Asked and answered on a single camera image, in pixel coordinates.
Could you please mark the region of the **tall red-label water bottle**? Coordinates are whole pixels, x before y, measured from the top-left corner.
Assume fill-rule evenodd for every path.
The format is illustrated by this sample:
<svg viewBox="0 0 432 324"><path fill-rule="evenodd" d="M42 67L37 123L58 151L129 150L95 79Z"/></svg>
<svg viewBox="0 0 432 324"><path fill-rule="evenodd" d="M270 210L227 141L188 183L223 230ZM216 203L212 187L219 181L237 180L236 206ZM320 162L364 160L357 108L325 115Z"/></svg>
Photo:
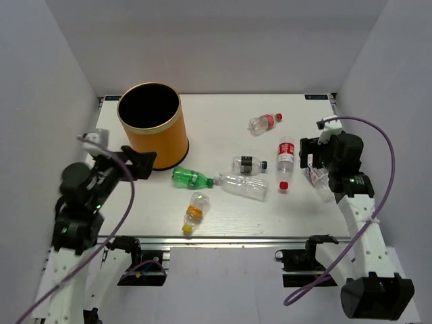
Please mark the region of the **tall red-label water bottle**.
<svg viewBox="0 0 432 324"><path fill-rule="evenodd" d="M284 136L277 148L277 181L281 192L288 191L294 173L295 145L293 138Z"/></svg>

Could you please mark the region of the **green plastic bottle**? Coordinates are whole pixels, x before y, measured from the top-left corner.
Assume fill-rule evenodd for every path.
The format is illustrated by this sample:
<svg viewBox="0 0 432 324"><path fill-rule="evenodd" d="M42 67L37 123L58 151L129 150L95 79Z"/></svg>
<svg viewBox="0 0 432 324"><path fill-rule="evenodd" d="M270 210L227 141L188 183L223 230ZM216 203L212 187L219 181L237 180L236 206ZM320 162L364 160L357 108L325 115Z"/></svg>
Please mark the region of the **green plastic bottle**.
<svg viewBox="0 0 432 324"><path fill-rule="evenodd" d="M177 166L173 169L172 180L176 186L191 190L213 187L213 179L204 174Z"/></svg>

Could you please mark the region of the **small red-label cola bottle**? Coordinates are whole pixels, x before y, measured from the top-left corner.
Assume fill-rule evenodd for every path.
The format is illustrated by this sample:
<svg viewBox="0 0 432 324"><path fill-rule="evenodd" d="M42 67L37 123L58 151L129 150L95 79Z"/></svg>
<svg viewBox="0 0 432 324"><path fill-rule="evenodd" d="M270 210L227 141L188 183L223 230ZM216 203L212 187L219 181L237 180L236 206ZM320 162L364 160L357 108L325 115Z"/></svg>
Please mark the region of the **small red-label cola bottle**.
<svg viewBox="0 0 432 324"><path fill-rule="evenodd" d="M278 122L283 119L281 113L264 114L256 118L252 118L248 124L248 130L254 136L261 135L269 130L272 130Z"/></svg>

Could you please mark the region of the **black-label clear bottle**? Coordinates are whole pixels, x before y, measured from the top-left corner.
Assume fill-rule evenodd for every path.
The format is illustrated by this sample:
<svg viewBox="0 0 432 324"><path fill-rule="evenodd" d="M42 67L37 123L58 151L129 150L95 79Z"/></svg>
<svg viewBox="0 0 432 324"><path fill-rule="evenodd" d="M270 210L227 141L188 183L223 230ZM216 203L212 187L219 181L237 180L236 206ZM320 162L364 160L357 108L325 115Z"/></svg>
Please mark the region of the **black-label clear bottle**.
<svg viewBox="0 0 432 324"><path fill-rule="evenodd" d="M244 176L255 176L260 173L265 173L267 170L267 162L253 156L238 156L232 160L232 171L236 174Z"/></svg>

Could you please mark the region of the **large clear crushed bottle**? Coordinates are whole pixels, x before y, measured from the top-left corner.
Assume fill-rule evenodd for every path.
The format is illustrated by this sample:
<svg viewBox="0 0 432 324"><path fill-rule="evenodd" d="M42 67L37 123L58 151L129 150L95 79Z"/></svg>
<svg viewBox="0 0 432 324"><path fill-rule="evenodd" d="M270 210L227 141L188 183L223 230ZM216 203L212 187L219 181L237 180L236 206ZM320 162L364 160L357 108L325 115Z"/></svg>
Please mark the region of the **large clear crushed bottle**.
<svg viewBox="0 0 432 324"><path fill-rule="evenodd" d="M230 172L216 175L213 183L225 192L257 201L265 200L269 188L265 180Z"/></svg>

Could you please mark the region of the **orange-label yellow-cap bottle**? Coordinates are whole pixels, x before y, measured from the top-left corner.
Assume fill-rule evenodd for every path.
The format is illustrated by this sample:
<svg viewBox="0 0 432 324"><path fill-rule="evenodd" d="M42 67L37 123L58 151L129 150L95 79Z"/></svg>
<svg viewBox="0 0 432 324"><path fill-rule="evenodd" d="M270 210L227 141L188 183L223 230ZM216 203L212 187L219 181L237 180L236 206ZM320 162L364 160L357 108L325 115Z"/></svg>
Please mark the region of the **orange-label yellow-cap bottle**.
<svg viewBox="0 0 432 324"><path fill-rule="evenodd" d="M210 199L206 194L195 192L186 209L182 231L185 235L191 235L200 225L210 207Z"/></svg>

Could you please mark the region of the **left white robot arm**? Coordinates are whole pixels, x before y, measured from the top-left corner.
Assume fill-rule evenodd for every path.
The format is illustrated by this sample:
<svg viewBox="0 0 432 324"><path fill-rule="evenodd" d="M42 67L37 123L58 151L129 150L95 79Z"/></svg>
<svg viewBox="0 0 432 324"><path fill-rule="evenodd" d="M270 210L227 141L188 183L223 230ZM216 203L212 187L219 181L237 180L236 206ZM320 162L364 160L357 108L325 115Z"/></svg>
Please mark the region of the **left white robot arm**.
<svg viewBox="0 0 432 324"><path fill-rule="evenodd" d="M148 179L157 154L129 146L113 153L89 140L84 146L94 165L76 162L62 171L51 238L52 286L31 307L48 303L46 323L101 323L109 293L128 269L143 263L138 240L117 237L118 226L97 243L104 222L100 210L120 181Z"/></svg>

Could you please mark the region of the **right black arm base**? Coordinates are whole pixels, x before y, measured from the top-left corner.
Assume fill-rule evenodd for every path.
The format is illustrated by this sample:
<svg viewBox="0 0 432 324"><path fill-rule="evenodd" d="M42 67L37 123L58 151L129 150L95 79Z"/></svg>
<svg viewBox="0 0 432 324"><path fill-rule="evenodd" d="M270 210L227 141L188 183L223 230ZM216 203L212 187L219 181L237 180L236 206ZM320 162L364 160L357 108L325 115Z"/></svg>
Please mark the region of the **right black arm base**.
<svg viewBox="0 0 432 324"><path fill-rule="evenodd" d="M325 268L316 258L318 244L339 244L330 235L310 236L302 249L281 249L274 254L275 260L283 265L282 280L285 288L299 288L312 283Z"/></svg>

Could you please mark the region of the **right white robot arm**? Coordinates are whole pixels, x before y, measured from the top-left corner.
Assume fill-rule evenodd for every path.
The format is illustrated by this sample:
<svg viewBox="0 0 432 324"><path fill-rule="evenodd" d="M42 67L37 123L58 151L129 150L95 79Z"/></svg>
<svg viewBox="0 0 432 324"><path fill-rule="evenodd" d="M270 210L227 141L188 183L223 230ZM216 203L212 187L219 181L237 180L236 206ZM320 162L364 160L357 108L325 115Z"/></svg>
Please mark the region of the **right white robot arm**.
<svg viewBox="0 0 432 324"><path fill-rule="evenodd" d="M350 319L398 320L414 296L414 284L397 272L388 255L375 218L375 191L360 171L364 148L360 137L341 132L327 140L300 140L300 166L328 172L329 188L342 212L351 237L354 259L339 261L335 244L323 240L304 253L313 269L324 267L341 287L340 299Z"/></svg>

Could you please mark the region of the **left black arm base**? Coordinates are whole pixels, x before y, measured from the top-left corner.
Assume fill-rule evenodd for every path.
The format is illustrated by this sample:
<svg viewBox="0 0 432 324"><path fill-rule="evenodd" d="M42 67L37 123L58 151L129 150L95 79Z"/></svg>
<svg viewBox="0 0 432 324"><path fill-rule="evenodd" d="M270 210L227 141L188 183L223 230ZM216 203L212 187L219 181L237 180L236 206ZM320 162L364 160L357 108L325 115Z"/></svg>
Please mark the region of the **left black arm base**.
<svg viewBox="0 0 432 324"><path fill-rule="evenodd" d="M118 286L161 287L167 277L162 250L143 250L138 238L119 236L106 245L106 251L120 250L128 256Z"/></svg>

